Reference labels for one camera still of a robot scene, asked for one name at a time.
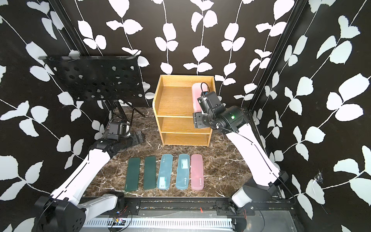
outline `leaf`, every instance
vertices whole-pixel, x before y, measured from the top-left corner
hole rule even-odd
[[[71,50],[68,56],[80,56],[80,52],[76,50]]]
[[[54,31],[53,31],[52,21],[50,19],[47,19],[47,18],[42,18],[41,22],[43,23],[43,25],[45,27],[45,30],[49,33],[49,35],[51,37],[53,37],[54,39],[57,39],[57,37],[55,36]]]
[[[300,78],[298,88],[296,89],[297,96],[307,96],[313,92],[313,81],[306,76]]]
[[[206,28],[213,27],[218,24],[218,18],[216,13],[212,10],[208,10],[204,16],[204,26]]]
[[[193,56],[194,58],[200,62],[201,60],[203,60],[205,57],[207,57],[207,55],[209,54],[210,50],[205,47],[204,45],[202,46],[197,46],[197,47],[194,47],[192,49],[192,53],[193,53]]]
[[[269,64],[270,58],[265,58],[259,65],[259,68],[263,69],[266,68]]]
[[[131,55],[136,55],[136,56],[139,55],[142,52],[141,50],[138,50],[138,49],[133,49],[132,50],[130,48],[125,48],[125,47],[122,47],[121,49],[130,53]]]
[[[138,56],[138,66],[147,67],[150,63],[144,56]]]
[[[32,66],[30,68],[30,73],[36,77],[37,79],[39,79],[40,81],[49,81],[50,80],[50,76],[48,74],[48,72],[46,71],[46,69],[44,69],[43,67],[40,67],[40,66]]]
[[[284,56],[283,60],[287,62],[289,60],[289,58],[291,57],[291,55],[292,55],[292,46],[288,45],[287,48],[286,48],[285,56]]]
[[[161,62],[160,68],[167,75],[170,75],[173,72],[173,67],[168,63]]]
[[[71,137],[68,134],[59,139],[57,144],[57,151],[59,152],[71,151]]]
[[[0,180],[18,177],[18,162],[13,156],[0,156]]]
[[[324,198],[324,191],[322,190],[321,186],[315,180],[310,180],[306,186],[305,193],[308,194],[313,200],[315,200],[318,204],[325,204]]]
[[[81,110],[80,109],[74,109],[72,112],[71,112],[71,122],[75,121],[77,118],[79,118],[81,116]]]
[[[38,123],[45,122],[48,117],[49,110],[43,106],[37,105],[31,108],[31,115],[33,119]]]
[[[342,105],[335,114],[335,118],[339,121],[352,121],[363,115],[363,109],[357,104]]]
[[[263,116],[263,110],[262,110],[262,109],[259,109],[259,110],[257,111],[257,118],[258,118],[258,119],[261,119],[262,116]]]
[[[267,128],[269,127],[274,127],[275,126],[275,120],[274,119],[271,119],[267,125]]]
[[[112,8],[122,18],[129,9],[129,0],[108,0]]]
[[[151,92],[145,93],[145,98],[146,99],[153,99],[154,97],[155,97],[154,93],[151,93]]]
[[[21,180],[19,182],[13,183],[1,196],[0,200],[13,200],[17,197],[19,191],[26,184],[26,181]]]
[[[62,92],[58,94],[58,99],[59,102],[62,103],[63,105],[74,105],[73,99],[68,92]]]
[[[302,108],[301,101],[299,99],[292,99],[291,102],[289,103],[289,107],[295,113],[299,115],[302,114],[303,108]]]
[[[25,179],[28,184],[33,184],[37,181],[40,176],[40,169],[43,166],[43,161],[38,162],[28,168]]]
[[[351,232],[348,228],[346,228],[345,226],[341,225],[341,231],[342,232]]]
[[[255,28],[260,33],[260,32],[263,32],[265,30],[272,29],[272,25],[270,25],[269,23],[261,23],[261,24],[256,25]]]
[[[26,45],[27,53],[37,62],[39,62],[41,65],[44,66],[45,62],[43,60],[40,60],[40,56],[47,56],[47,54],[44,52],[42,48],[40,48],[37,44],[34,42],[31,42]]]
[[[307,147],[302,144],[302,143],[298,143],[295,145],[295,149],[296,151],[306,160],[308,161],[309,159],[309,152],[308,152],[308,149]]]
[[[196,32],[196,28],[198,23],[201,21],[203,16],[199,12],[193,12],[192,18],[191,18],[191,27],[193,32]]]
[[[50,11],[50,16],[52,18],[54,26],[58,30],[62,30],[65,27],[55,11]]]
[[[88,45],[89,48],[91,48],[91,49],[96,49],[96,42],[95,42],[95,40],[85,38],[85,39],[83,39],[82,41],[84,41],[84,43],[85,43],[86,45]]]
[[[279,137],[279,127],[274,127],[272,130],[272,134],[275,138]]]
[[[275,20],[281,18],[284,14],[289,12],[294,6],[294,0],[277,0],[273,5],[273,14]]]
[[[256,89],[256,85],[254,83],[247,84],[243,87],[243,90],[246,94],[250,93],[251,91]]]
[[[337,110],[343,104],[341,97],[334,92],[330,92],[327,97],[326,107],[329,110]]]
[[[95,37],[95,43],[98,45],[98,47],[102,50],[106,49],[107,42],[106,38],[103,35],[97,35]]]
[[[347,101],[363,93],[368,88],[369,84],[369,80],[359,73],[344,81],[339,87],[339,93],[343,101]]]
[[[339,46],[334,48],[330,55],[330,61],[332,63],[343,63],[348,60],[350,53],[352,52],[352,44],[349,40],[342,42]]]
[[[143,27],[133,19],[127,19],[124,22],[124,30],[128,35],[135,34],[136,32],[142,30]]]
[[[215,75],[215,81],[224,81],[224,77],[220,75]]]
[[[294,98],[294,96],[292,95],[292,91],[288,87],[285,87],[285,96],[290,98],[291,100]]]
[[[237,23],[229,23],[226,31],[224,32],[224,38],[233,41],[237,35],[239,26]]]
[[[325,138],[325,133],[317,127],[309,127],[305,134],[305,140],[311,143],[321,143]]]
[[[258,58],[253,59],[253,61],[250,64],[250,72],[260,63],[260,60]]]
[[[297,62],[298,62],[298,57],[296,55],[292,54],[290,56],[290,59],[289,59],[289,67],[293,66]]]
[[[201,11],[208,10],[211,8],[211,6],[214,4],[213,2],[206,0],[206,1],[201,1],[201,0],[191,0],[192,3],[196,4]]]
[[[183,66],[184,66],[187,70],[190,70],[190,69],[193,69],[193,68],[197,68],[197,64],[195,64],[195,63],[185,63],[185,64],[183,64]]]
[[[291,182],[296,187],[296,189],[299,191],[299,193],[301,193],[300,184],[294,175],[292,175]]]
[[[365,172],[371,173],[371,151],[370,148],[362,146],[363,157],[365,158]]]
[[[35,9],[35,10],[39,10],[39,11],[41,11],[42,13],[44,13],[46,15],[47,15],[47,13],[50,10],[49,3],[48,2],[45,2],[45,1],[42,1],[40,4],[37,4],[34,1],[29,1],[29,2],[27,2],[27,6],[29,8],[32,8],[32,9]]]
[[[240,98],[244,98],[245,96],[244,95],[235,95],[235,96],[233,96],[235,99],[240,99]]]
[[[300,194],[298,195],[298,202],[301,207],[303,207],[308,217],[313,220],[313,207],[308,197],[306,197],[304,194]]]
[[[224,66],[224,75],[227,77],[229,74],[236,70],[236,63],[229,63]]]
[[[265,51],[265,52],[263,52],[263,51],[260,50],[260,49],[255,49],[254,52],[255,52],[256,54],[258,54],[258,55],[260,56],[260,58],[264,58],[264,57],[267,57],[267,56],[269,56],[270,54],[272,54],[270,51]]]
[[[202,62],[197,66],[197,72],[205,72],[205,71],[211,70],[211,69],[213,69],[211,64],[206,63],[206,62]]]
[[[75,157],[75,154],[72,154],[70,157],[67,158],[67,162],[65,164],[65,169],[72,166],[73,158]]]
[[[322,0],[308,0],[309,5],[311,6],[311,12],[317,12],[319,6],[321,5]]]
[[[77,142],[75,142],[75,144],[73,145],[73,153],[77,156],[79,156],[81,154],[81,151],[82,151],[82,145],[84,143],[84,139],[79,139]]]
[[[265,96],[268,97],[269,96],[269,93],[270,93],[270,88],[268,85],[264,86],[264,90],[265,90]]]
[[[344,15],[339,17],[338,23],[340,25],[340,38],[351,39],[360,34],[358,27],[349,26],[349,21]]]
[[[300,143],[301,140],[302,140],[302,138],[303,138],[303,136],[302,136],[301,131],[300,131],[300,128],[298,126],[295,127],[295,129],[293,131],[293,134],[294,134],[294,136],[296,138],[296,141],[298,143]]]
[[[276,93],[274,90],[272,90],[272,91],[269,93],[269,95],[272,97],[273,100],[276,99],[276,97],[277,97],[277,93]]]
[[[249,101],[249,100],[253,99],[253,96],[254,96],[254,94],[247,94],[243,99],[245,101]]]
[[[32,119],[28,118],[25,120],[22,120],[19,123],[19,128],[26,134],[30,135],[32,137],[37,137],[39,134],[35,131],[35,128],[33,127]]]
[[[276,71],[272,77],[272,88],[276,87],[278,82],[279,82],[279,74],[278,74],[278,71]]]
[[[265,148],[265,138],[261,135],[260,140],[262,141],[263,147]]]
[[[285,27],[286,27],[286,22],[279,22],[279,23],[274,24],[272,26],[272,29],[270,30],[269,36],[275,37],[275,36],[282,34]]]
[[[354,159],[339,160],[334,165],[334,171],[345,171],[347,173],[359,175],[358,163]]]
[[[224,82],[223,85],[230,85],[236,83],[236,80],[233,78],[227,78]]]
[[[321,45],[317,52],[317,59],[327,50],[334,48],[336,46],[336,39],[335,36],[330,36],[324,43]]]
[[[109,26],[112,30],[117,30],[119,27],[124,27],[124,25],[117,20],[108,21],[106,22],[106,25]]]
[[[281,150],[275,151],[275,160],[276,162],[281,162],[283,160],[283,153]]]
[[[169,49],[169,51],[173,52],[177,48],[178,44],[179,43],[175,40],[169,41],[167,42],[167,48]]]
[[[233,51],[236,52],[238,51],[244,44],[245,38],[244,37],[238,37],[234,42],[233,42]]]
[[[35,218],[29,218],[21,222],[13,232],[31,232],[33,225],[35,222]]]
[[[371,205],[371,180],[364,178],[355,178],[349,180],[350,188],[357,194],[359,198]]]
[[[302,51],[304,50],[307,40],[308,40],[308,37],[306,37],[305,35],[300,36],[300,38],[296,42],[293,54],[300,55]]]
[[[10,110],[3,114],[0,117],[0,120],[8,120],[11,118],[19,117],[19,116],[26,116],[28,109],[30,108],[30,105],[28,101],[22,102],[21,104],[18,105],[17,109],[15,110]]]

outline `vine stem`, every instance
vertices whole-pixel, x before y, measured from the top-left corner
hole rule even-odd
[[[23,180],[23,181],[25,181],[26,184],[27,184],[30,188],[34,189],[34,190],[37,190],[37,191],[42,192],[42,193],[47,193],[47,194],[49,194],[49,195],[51,194],[51,193],[46,192],[46,191],[44,191],[44,190],[40,190],[40,189],[37,189],[37,188],[33,187],[32,185],[30,185],[29,183],[27,183],[27,181],[26,181],[25,179],[23,179],[23,178],[20,177],[20,176],[18,176],[18,178],[21,179],[21,180]]]

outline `black cable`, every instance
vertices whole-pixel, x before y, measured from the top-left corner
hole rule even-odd
[[[39,219],[37,220],[37,222],[36,222],[36,232],[38,232],[39,231],[39,222],[40,222],[40,219],[41,219],[41,216],[43,216],[43,214],[45,213],[45,211],[49,208],[49,206],[50,205],[52,205],[52,203],[54,202],[54,200],[56,200],[61,194],[63,193],[63,191],[62,192],[60,192],[60,194],[56,197],[56,198],[54,198],[53,200],[52,200],[52,202],[44,209],[44,211],[41,213],[41,215],[40,215],[40,217],[39,217]]]

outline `black wall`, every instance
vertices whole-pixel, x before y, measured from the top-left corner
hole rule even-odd
[[[371,2],[327,1],[318,11],[309,2],[266,82],[277,97],[262,91],[255,122],[270,159],[292,178],[307,231],[370,231]],[[295,63],[287,47],[295,52],[302,35]]]

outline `black wallpaper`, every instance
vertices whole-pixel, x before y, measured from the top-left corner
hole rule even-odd
[[[371,2],[324,2],[304,8],[253,114],[306,231],[370,231]]]
[[[53,14],[46,2],[0,1],[0,231],[31,231],[34,203],[78,167],[109,113],[69,98],[33,59],[76,50]]]

